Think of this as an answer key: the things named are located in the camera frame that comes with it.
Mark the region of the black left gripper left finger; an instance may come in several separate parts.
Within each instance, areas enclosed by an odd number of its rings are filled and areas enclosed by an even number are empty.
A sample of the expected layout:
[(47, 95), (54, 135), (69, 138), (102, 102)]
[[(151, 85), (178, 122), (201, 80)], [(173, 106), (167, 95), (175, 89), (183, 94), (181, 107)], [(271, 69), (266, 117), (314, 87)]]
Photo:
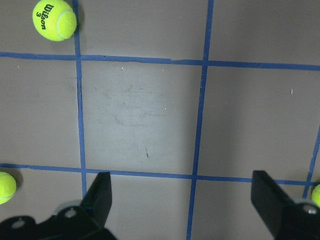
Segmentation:
[(109, 172), (99, 172), (80, 206), (100, 227), (104, 228), (112, 207), (112, 185)]

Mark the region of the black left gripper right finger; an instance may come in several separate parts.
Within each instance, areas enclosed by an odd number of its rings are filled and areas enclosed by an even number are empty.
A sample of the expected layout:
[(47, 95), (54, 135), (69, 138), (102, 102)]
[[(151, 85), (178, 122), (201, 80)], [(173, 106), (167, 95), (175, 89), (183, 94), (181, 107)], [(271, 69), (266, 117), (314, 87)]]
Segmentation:
[(266, 171), (253, 171), (250, 199), (271, 235), (283, 237), (296, 204)]

